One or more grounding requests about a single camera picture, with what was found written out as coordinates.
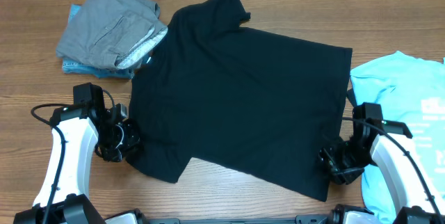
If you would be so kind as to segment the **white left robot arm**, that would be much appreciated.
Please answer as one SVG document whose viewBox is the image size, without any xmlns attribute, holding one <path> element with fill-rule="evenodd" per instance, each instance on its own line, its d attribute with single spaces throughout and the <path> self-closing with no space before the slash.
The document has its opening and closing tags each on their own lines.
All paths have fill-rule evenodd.
<svg viewBox="0 0 445 224">
<path fill-rule="evenodd" d="M 127 117 L 123 104 L 107 109 L 107 91 L 92 83 L 73 87 L 72 105 L 54 104 L 50 126 L 53 144 L 44 183 L 32 208 L 15 215 L 15 223 L 144 224 L 139 210 L 103 218 L 89 199 L 93 155 L 121 162 L 140 146 L 136 123 Z"/>
</svg>

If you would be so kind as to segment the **black t-shirt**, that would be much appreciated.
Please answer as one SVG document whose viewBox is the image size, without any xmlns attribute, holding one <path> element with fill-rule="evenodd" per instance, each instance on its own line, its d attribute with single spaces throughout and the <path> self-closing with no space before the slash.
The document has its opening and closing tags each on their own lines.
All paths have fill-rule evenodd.
<svg viewBox="0 0 445 224">
<path fill-rule="evenodd" d="M 339 136 L 350 48 L 244 26 L 241 0 L 178 10 L 132 81 L 141 147 L 127 161 L 175 183 L 192 158 L 326 201 L 318 152 Z"/>
</svg>

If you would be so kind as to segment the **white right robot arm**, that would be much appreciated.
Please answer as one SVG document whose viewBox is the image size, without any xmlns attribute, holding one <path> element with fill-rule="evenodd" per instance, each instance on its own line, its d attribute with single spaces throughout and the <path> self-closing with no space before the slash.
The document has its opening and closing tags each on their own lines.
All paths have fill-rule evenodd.
<svg viewBox="0 0 445 224">
<path fill-rule="evenodd" d="M 443 223 L 444 200 L 425 176 L 407 125 L 385 120 L 381 106 L 373 103 L 356 106 L 349 120 L 353 122 L 350 139 L 340 139 L 318 153 L 330 180 L 350 184 L 372 164 L 380 169 L 389 189 L 395 223 Z"/>
</svg>

